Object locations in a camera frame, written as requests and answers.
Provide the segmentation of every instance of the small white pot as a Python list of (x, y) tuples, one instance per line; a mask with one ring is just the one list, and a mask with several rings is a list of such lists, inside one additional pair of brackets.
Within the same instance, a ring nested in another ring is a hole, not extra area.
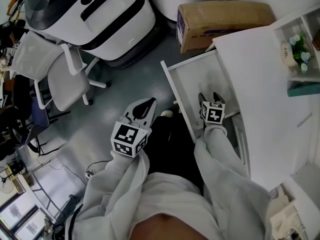
[(298, 63), (294, 59), (291, 44), (289, 42), (282, 42), (281, 44), (281, 58), (283, 63), (288, 67), (296, 67)]

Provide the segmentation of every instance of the chair armrest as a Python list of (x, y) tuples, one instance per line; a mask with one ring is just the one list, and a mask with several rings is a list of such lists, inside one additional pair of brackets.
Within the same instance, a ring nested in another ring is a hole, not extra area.
[(79, 59), (80, 59), (82, 65), (81, 65), (80, 68), (76, 68), (75, 64), (74, 64), (74, 60), (73, 60), (73, 58), (71, 56), (71, 52), (70, 52), (69, 46), (66, 43), (60, 44), (60, 46), (64, 51), (64, 54), (65, 54), (65, 57), (66, 57), (66, 62), (68, 64), (68, 68), (69, 68), (69, 71), (70, 71), (71, 75), (75, 76), (76, 74), (78, 74), (81, 70), (83, 70), (87, 66), (87, 64), (85, 64), (82, 61), (80, 53), (79, 53), (79, 50), (77, 50), (78, 56), (79, 56)]
[(49, 105), (50, 102), (52, 102), (52, 98), (47, 102), (47, 104), (44, 104), (42, 101), (42, 96), (39, 90), (39, 81), (38, 80), (34, 80), (34, 89), (35, 89), (35, 93), (36, 93), (36, 99), (38, 101), (38, 105), (39, 108), (44, 110), (46, 109), (46, 107)]

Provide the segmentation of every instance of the white office chair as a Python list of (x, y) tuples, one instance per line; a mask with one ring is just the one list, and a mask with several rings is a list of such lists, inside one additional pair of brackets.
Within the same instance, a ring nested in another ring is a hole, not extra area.
[[(81, 97), (84, 104), (92, 104), (86, 96), (90, 85), (100, 88), (107, 87), (106, 83), (89, 80), (87, 77), (98, 60), (97, 57), (94, 58), (87, 67), (78, 49), (69, 47), (67, 44), (53, 44), (29, 31), (21, 39), (10, 69), (34, 80), (36, 97), (41, 109), (45, 109), (53, 100), (60, 111), (65, 111)], [(48, 76), (52, 98), (48, 103), (43, 104), (39, 82), (45, 76)]]

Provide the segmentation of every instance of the white cabinet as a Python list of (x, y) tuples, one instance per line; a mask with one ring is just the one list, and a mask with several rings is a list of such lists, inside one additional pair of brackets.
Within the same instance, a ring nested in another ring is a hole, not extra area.
[(251, 179), (272, 190), (308, 161), (314, 150), (318, 124), (308, 96), (288, 97), (292, 80), (319, 82), (320, 56), (312, 70), (292, 72), (283, 63), (280, 44), (303, 32), (309, 42), (320, 28), (320, 3), (280, 19), (270, 26), (215, 38), (216, 50), (167, 67), (161, 64), (182, 110), (193, 140), (202, 131), (198, 93), (213, 91), (225, 96), (228, 116), (240, 111), (233, 122), (240, 156)]

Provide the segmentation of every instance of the white sleeve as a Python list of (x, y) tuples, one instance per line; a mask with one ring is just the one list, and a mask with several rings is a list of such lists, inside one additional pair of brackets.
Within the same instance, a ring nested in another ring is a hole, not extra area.
[(113, 160), (89, 180), (78, 218), (104, 215), (104, 211), (100, 209), (101, 205), (104, 207), (108, 205), (110, 197), (134, 160), (128, 156), (118, 155), (114, 151), (111, 151), (111, 155)]
[(225, 239), (269, 240), (269, 193), (248, 178), (246, 168), (219, 125), (205, 129), (196, 140), (194, 156), (206, 195)]

